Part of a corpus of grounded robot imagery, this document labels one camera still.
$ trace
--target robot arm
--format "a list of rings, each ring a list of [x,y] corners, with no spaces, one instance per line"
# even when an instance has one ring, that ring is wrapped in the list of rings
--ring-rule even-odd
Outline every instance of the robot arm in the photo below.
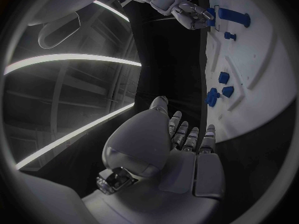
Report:
[[[214,17],[207,10],[191,3],[191,0],[134,0],[149,3],[164,16],[173,15],[179,23],[190,30],[207,27],[207,20]]]

